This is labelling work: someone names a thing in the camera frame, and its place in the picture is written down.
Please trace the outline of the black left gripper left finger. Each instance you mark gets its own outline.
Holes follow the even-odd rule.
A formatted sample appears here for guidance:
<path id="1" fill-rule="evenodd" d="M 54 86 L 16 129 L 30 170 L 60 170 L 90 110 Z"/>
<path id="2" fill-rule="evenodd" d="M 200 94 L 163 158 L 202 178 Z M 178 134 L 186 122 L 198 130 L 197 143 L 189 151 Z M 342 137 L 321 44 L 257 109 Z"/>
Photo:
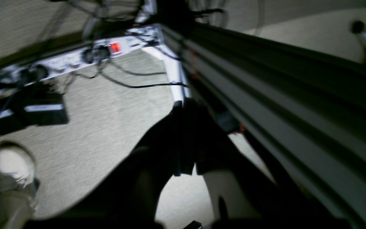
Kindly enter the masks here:
<path id="1" fill-rule="evenodd" d="M 29 229 L 161 229 L 155 222 L 159 197 L 173 175 L 190 174 L 192 147 L 187 139 L 186 107 L 151 127 L 132 152 L 83 200 Z"/>

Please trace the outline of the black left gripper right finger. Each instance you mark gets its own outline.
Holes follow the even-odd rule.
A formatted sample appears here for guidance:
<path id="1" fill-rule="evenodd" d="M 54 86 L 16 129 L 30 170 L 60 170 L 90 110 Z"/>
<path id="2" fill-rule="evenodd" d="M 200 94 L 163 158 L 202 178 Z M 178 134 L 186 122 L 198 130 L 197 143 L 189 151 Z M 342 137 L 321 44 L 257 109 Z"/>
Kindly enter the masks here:
<path id="1" fill-rule="evenodd" d="M 189 100 L 189 153 L 203 175 L 218 219 L 213 229 L 350 229 L 302 193 L 283 165 L 249 132 L 272 178 L 243 155 L 212 119 Z"/>

